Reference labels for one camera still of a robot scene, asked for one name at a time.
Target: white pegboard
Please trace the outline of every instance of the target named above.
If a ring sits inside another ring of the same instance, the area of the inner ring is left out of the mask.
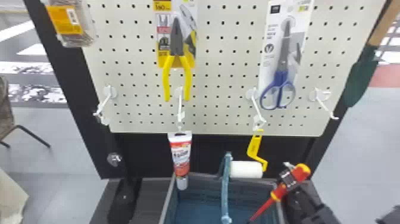
[[[285,110],[263,110],[266,135],[320,136],[329,115],[308,100],[329,89],[335,108],[351,66],[385,0],[315,0],[296,78],[297,96]],[[162,69],[156,65],[155,15],[151,0],[89,0],[99,38],[85,48],[98,93],[111,84],[118,97],[105,107],[112,132],[177,130],[177,101],[165,102]],[[245,92],[257,86],[268,1],[198,1],[196,69],[191,99],[184,102],[185,128],[201,134],[252,134],[255,110]],[[171,92],[184,84],[183,70],[171,71]]]

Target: screwdriver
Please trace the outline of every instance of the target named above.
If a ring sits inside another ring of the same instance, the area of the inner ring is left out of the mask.
[[[247,224],[253,222],[275,202],[280,202],[286,194],[293,190],[297,184],[305,181],[310,174],[310,168],[302,163],[297,164],[292,170],[285,170],[285,172],[281,173],[282,183],[280,183],[275,190],[271,191],[270,199],[251,216]]]

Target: pegboard hook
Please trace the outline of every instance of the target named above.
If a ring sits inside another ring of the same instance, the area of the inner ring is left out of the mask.
[[[255,111],[257,112],[257,114],[253,117],[253,131],[254,132],[258,129],[261,129],[264,126],[264,124],[267,122],[261,115],[260,109],[258,108],[257,102],[255,101],[256,93],[257,93],[256,87],[249,89],[246,92],[246,99],[252,101]]]
[[[104,116],[103,110],[110,99],[117,97],[117,90],[111,85],[108,85],[104,87],[103,94],[106,96],[105,100],[97,105],[97,110],[95,113],[93,113],[93,116],[97,117],[102,125],[108,126],[110,124],[110,120]]]
[[[174,96],[175,98],[178,99],[178,113],[176,114],[177,116],[176,125],[178,127],[178,131],[181,132],[183,129],[182,120],[185,118],[185,112],[182,111],[183,86],[175,89]]]
[[[338,117],[335,117],[335,115],[333,115],[333,111],[330,111],[323,103],[323,101],[327,101],[329,99],[331,94],[332,92],[330,91],[322,91],[321,89],[315,87],[314,90],[310,92],[310,95],[308,97],[312,102],[317,101],[321,105],[321,107],[329,113],[329,117],[332,120],[339,120]]]

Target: wooden handle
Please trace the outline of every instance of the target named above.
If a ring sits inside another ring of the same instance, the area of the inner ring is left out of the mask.
[[[392,0],[392,3],[390,3],[386,9],[385,14],[380,19],[378,26],[375,28],[370,40],[368,41],[370,45],[380,45],[382,39],[388,33],[388,29],[396,19],[398,13],[400,13],[400,0]]]

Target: gray floor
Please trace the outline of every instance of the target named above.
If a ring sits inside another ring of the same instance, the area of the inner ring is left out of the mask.
[[[313,181],[342,223],[372,224],[400,204],[400,89],[370,88],[349,110]],[[18,123],[53,145],[16,131],[0,167],[30,195],[24,223],[89,223],[104,190],[67,109],[15,108]]]
[[[15,108],[17,123],[47,140],[49,150],[19,130],[0,148],[0,167],[30,195],[24,223],[89,223],[101,181],[68,109]]]
[[[349,109],[316,174],[342,223],[372,224],[400,204],[400,89],[369,88]]]

